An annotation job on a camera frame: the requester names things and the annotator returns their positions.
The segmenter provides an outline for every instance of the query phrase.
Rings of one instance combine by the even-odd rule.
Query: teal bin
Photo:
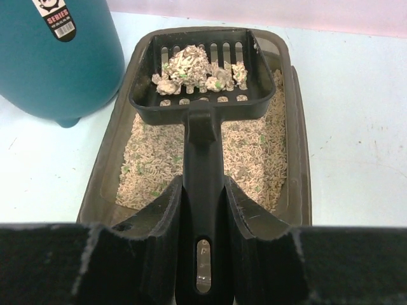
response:
[[[107,104],[124,75],[106,0],[0,1],[0,95],[74,126]]]

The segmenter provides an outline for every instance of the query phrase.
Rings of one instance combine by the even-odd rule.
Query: sticker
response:
[[[32,0],[41,17],[59,41],[67,43],[76,35],[76,25],[64,0]]]

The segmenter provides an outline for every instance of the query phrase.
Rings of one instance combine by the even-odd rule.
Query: litter clump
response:
[[[181,87],[186,87],[186,93],[199,88],[201,93],[207,90],[220,92],[232,91],[236,85],[247,89],[247,70],[243,62],[229,64],[224,62],[224,68],[218,61],[209,63],[207,54],[200,46],[187,46],[162,65],[162,75],[154,74],[151,81],[157,85],[160,95],[180,94]]]

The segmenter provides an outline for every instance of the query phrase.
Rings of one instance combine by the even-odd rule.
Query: white floor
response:
[[[113,13],[128,63],[145,34],[253,25]],[[288,44],[307,121],[315,225],[407,226],[407,39],[258,27]],[[74,222],[113,104],[71,129],[0,97],[0,222]]]

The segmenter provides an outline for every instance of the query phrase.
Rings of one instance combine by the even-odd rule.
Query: litter scoop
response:
[[[162,49],[174,50],[189,45],[204,45],[211,59],[210,46],[217,45],[219,66],[224,66],[223,45],[230,46],[230,63],[237,63],[236,43],[242,44],[247,70],[247,89],[160,95],[151,76],[162,73]],[[224,121],[258,119],[270,105],[275,93],[272,73],[251,30],[225,29],[178,32],[153,36],[145,49],[130,91],[130,103],[149,125],[183,124],[184,164],[181,219],[179,221],[177,304],[231,304],[233,268],[225,191],[221,124]],[[247,100],[238,101],[239,95]],[[218,102],[227,97],[227,102]],[[189,104],[180,104],[184,98]],[[170,105],[162,106],[163,100]],[[211,286],[203,294],[197,290],[197,243],[210,245]]]

